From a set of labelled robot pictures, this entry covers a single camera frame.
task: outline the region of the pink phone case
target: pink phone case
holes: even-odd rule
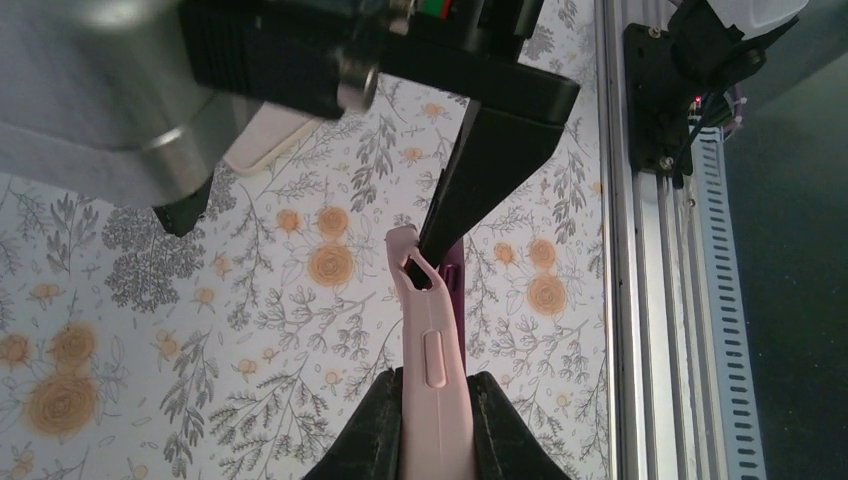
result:
[[[418,251],[418,232],[386,234],[389,270],[403,307],[401,480],[474,480],[471,399],[450,295]],[[432,287],[418,290],[404,266],[412,259]]]

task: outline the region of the black bracket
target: black bracket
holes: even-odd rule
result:
[[[671,165],[663,159],[674,157],[689,136],[688,110],[684,107],[655,111],[647,102],[640,101],[640,90],[644,88],[642,81],[646,77],[645,72],[657,68],[655,60],[663,58],[663,52],[669,51],[671,44],[671,36],[665,31],[637,24],[630,24],[624,30],[630,164],[636,170],[666,176],[671,175]],[[690,152],[683,152],[680,161],[683,162],[683,174],[692,175]]]

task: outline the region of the gray leaf print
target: gray leaf print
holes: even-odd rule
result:
[[[307,195],[317,193],[324,187],[324,182],[318,172],[301,172],[296,179],[289,180],[283,186],[268,190],[277,196],[278,201],[292,202]]]
[[[485,228],[494,236],[511,233],[521,227],[533,225],[533,212],[528,212],[523,206],[510,206],[506,213],[498,215],[494,221],[480,223],[477,228]]]
[[[290,457],[307,464],[327,453],[336,437],[323,416],[327,401],[301,376],[308,359],[293,373],[281,371],[263,380],[255,393],[230,393],[227,404],[209,417],[218,444],[232,451],[233,456],[218,462],[225,478],[235,480],[258,467],[251,478],[270,478],[272,459]]]
[[[554,205],[554,219],[557,243],[563,244],[577,232],[577,222],[574,213],[586,206],[586,194],[583,193],[583,183],[586,172],[583,159],[579,152],[568,150],[568,161],[559,165],[554,172],[554,192],[559,199]]]
[[[604,226],[598,227],[598,239],[589,245],[586,254],[589,255],[590,272],[595,274],[596,279],[601,279],[604,275],[604,241],[603,241]]]
[[[401,122],[407,123],[403,117],[400,116],[400,113],[397,111],[397,107],[395,106],[397,101],[397,93],[400,89],[400,86],[403,85],[403,81],[400,79],[395,79],[394,82],[386,79],[384,76],[380,76],[380,83],[377,88],[377,92],[380,93],[387,102],[389,102],[389,107],[391,107],[392,112],[400,119]]]
[[[236,197],[232,194],[233,184],[236,182],[236,174],[227,164],[221,162],[215,168],[212,178],[212,189],[209,192],[209,201],[203,217],[215,221],[218,216],[236,208]]]
[[[362,212],[366,205],[374,203],[377,198],[375,180],[383,178],[394,171],[394,164],[389,154],[396,144],[394,121],[391,117],[380,115],[376,130],[366,131],[359,139],[361,142],[356,156],[361,167],[353,174],[353,195],[351,211]]]
[[[47,263],[53,273],[62,271],[71,275],[71,258],[78,248],[85,248],[97,237],[97,220],[100,212],[91,205],[93,198],[77,195],[65,197],[50,205],[50,215],[56,228],[47,237]]]
[[[495,265],[477,246],[472,237],[465,241],[465,321],[466,352],[473,358],[480,358],[486,352],[486,343],[491,335],[491,320],[486,312],[487,303],[497,303],[494,289],[487,285],[487,279],[495,275]]]
[[[577,4],[574,0],[563,0],[562,7],[557,11],[557,17],[565,24],[565,28],[574,30],[577,17]]]
[[[172,425],[177,421],[178,430],[168,437],[163,448],[174,478],[187,478],[187,465],[194,463],[192,448],[203,438],[207,423],[200,412],[214,396],[213,380],[219,372],[215,360],[206,357],[206,342],[211,333],[211,330],[205,334],[196,331],[183,344],[174,361],[177,381],[159,405]]]
[[[593,455],[598,455],[598,467],[603,472],[602,478],[609,475],[609,413],[604,397],[607,392],[607,357],[601,361],[595,385],[583,390],[584,398],[577,402],[578,422],[589,424],[589,435],[580,443],[580,461],[586,461]]]
[[[0,279],[6,275],[14,275],[21,268],[21,257],[15,239],[6,231],[0,232]]]
[[[18,233],[21,234],[21,238],[29,242],[37,236],[47,235],[50,218],[41,196],[33,193],[32,190],[18,193],[10,189],[9,193],[17,201]]]
[[[536,25],[533,36],[524,42],[522,49],[524,55],[531,60],[538,60],[543,53],[551,53],[554,50],[554,32],[544,25]]]
[[[373,362],[359,362],[359,366],[356,367],[357,375],[350,377],[347,381],[344,394],[345,400],[357,400],[363,393],[365,393],[365,390],[374,383],[374,378],[377,377],[378,373],[392,368],[395,355],[389,349],[387,344],[392,336],[392,332],[395,331],[402,321],[403,319],[396,321],[395,324],[392,325],[392,328],[389,329],[389,332],[386,333],[386,336],[383,338],[383,343],[380,345],[380,350],[377,351],[377,357]]]
[[[6,331],[9,326],[9,321],[14,319],[12,315],[12,306],[15,302],[9,293],[0,288],[0,331]]]
[[[182,238],[162,230],[151,209],[118,208],[103,227],[103,245],[123,254],[112,265],[106,285],[119,306],[154,312],[176,303],[175,278],[189,278],[203,267],[206,250],[198,243],[206,233],[195,227]]]
[[[247,196],[248,206],[244,217],[232,233],[232,238],[246,237],[247,246],[244,253],[233,258],[233,262],[239,267],[247,269],[245,273],[236,277],[233,283],[233,291],[241,291],[244,296],[236,301],[235,308],[227,316],[227,322],[233,330],[241,330],[250,323],[250,307],[259,307],[259,286],[256,284],[256,275],[260,270],[273,271],[271,257],[264,251],[263,247],[274,241],[274,230],[267,225],[267,220],[256,210],[253,199],[244,185],[241,185]]]

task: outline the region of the floral wallpaper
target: floral wallpaper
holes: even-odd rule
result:
[[[608,461],[591,5],[546,2],[523,61],[583,91],[554,158],[465,242],[469,372],[575,479]],[[267,171],[219,167],[184,238],[0,175],[0,479],[305,474],[399,366],[383,237],[421,224],[465,104],[384,76],[369,113]]]

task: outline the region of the black cable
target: black cable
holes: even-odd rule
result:
[[[695,128],[692,129],[692,132],[689,133],[689,136],[686,138],[686,141],[683,142],[683,145],[680,147],[680,150],[674,155],[672,159],[672,167],[671,167],[671,185],[675,190],[680,190],[683,188],[683,157],[686,154],[686,151],[692,148],[692,143],[695,141],[695,138],[701,133],[701,129],[704,128],[704,124],[706,123],[707,113],[709,113],[710,108],[713,105],[713,101],[716,97],[721,96],[721,94],[713,94],[709,93],[704,95],[704,103],[701,108],[701,118],[698,119],[698,123],[695,124]]]

